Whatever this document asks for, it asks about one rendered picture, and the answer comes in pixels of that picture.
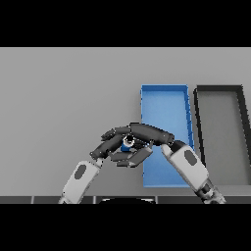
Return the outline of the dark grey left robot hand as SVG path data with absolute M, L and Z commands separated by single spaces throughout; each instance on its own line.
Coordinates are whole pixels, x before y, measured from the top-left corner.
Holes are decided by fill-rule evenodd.
M 101 136 L 102 143 L 89 153 L 93 160 L 106 159 L 109 152 L 115 152 L 122 146 L 123 139 L 130 133 L 128 126 L 115 127 Z

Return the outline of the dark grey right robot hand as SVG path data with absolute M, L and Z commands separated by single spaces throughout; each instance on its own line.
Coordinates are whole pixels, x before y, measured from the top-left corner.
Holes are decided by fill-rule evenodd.
M 135 152 L 110 154 L 111 160 L 116 162 L 118 167 L 135 168 L 153 153 L 153 146 L 162 144 L 171 146 L 176 141 L 172 133 L 151 125 L 130 123 L 127 126 L 130 128 L 130 133 L 127 135 L 132 135 L 134 138 L 131 148 L 134 148 Z

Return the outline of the blue bin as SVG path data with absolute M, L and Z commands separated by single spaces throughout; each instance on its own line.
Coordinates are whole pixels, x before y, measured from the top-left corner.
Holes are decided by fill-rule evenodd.
M 175 139 L 194 148 L 190 98 L 186 84 L 142 84 L 141 122 L 172 133 Z M 143 186 L 187 187 L 188 184 L 166 160 L 160 147 L 143 162 Z

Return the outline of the blue pipe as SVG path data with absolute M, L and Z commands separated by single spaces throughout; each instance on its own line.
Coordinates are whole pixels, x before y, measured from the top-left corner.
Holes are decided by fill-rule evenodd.
M 121 151 L 128 152 L 134 144 L 134 138 L 132 135 L 127 135 L 122 142 Z

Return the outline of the dark grey bin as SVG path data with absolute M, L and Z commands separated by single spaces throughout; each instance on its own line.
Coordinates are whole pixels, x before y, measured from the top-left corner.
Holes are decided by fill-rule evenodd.
M 193 91 L 201 160 L 218 185 L 251 185 L 251 127 L 243 86 Z

